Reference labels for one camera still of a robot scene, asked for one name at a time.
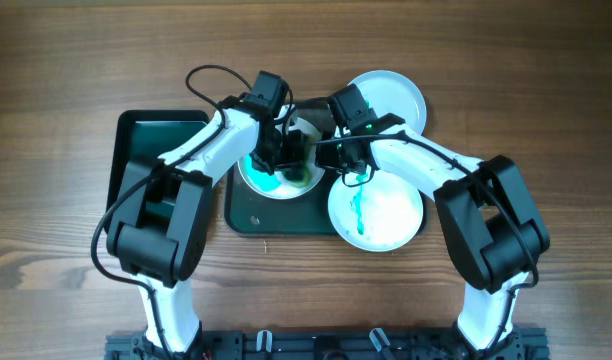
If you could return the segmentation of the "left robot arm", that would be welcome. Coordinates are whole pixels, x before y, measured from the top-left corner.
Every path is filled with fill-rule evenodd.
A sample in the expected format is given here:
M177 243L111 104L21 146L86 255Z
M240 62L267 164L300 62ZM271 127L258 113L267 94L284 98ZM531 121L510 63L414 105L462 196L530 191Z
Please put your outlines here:
M277 128L292 115L292 100L280 76L262 71L245 93L214 103L213 119L185 143L126 164L117 197L93 233L91 259L105 277L140 289L148 324L136 354L202 357L188 280L204 252L213 188L246 156L267 174L294 166L282 153L286 133ZM121 275L100 265L101 237Z

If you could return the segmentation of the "green and yellow sponge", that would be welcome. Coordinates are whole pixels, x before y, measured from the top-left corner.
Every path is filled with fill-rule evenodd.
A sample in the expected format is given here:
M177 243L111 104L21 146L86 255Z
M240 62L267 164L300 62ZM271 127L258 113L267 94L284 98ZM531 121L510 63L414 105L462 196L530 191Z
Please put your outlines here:
M282 172L286 181L294 187L305 187L311 180L311 172L307 167L289 168Z

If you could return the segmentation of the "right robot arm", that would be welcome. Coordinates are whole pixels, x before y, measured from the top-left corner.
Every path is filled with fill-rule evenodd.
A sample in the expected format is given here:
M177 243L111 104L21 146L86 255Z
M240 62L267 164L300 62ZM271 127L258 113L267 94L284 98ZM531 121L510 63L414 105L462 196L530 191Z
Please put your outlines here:
M517 293L537 285L537 261L550 246L518 167L502 155L460 155L424 138L401 116L376 114L354 84L327 103L338 133L317 142L316 163L341 175L328 202L337 232L408 240L405 190L427 196L466 282L457 328L480 356L494 354L512 331Z

